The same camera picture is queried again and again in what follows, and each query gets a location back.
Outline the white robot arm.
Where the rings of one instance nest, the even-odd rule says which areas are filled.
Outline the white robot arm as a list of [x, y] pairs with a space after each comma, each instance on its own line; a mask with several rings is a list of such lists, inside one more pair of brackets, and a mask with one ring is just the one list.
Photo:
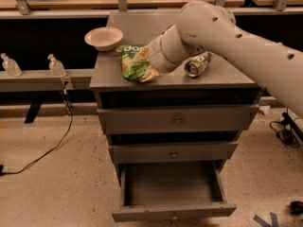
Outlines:
[[175, 25], [147, 45], [151, 67], [167, 74], [209, 51], [303, 117], [303, 52], [246, 32], [233, 19], [232, 12], [207, 2], [184, 5]]

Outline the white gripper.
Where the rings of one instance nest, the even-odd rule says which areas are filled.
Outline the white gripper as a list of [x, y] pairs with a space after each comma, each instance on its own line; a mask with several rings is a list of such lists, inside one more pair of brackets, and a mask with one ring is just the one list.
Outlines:
[[161, 47], [162, 35], [152, 40], [147, 46], [143, 46], [134, 56], [134, 62], [149, 61], [150, 66], [146, 69], [140, 82], [147, 82], [158, 79], [163, 74], [173, 72], [177, 65], [169, 61]]

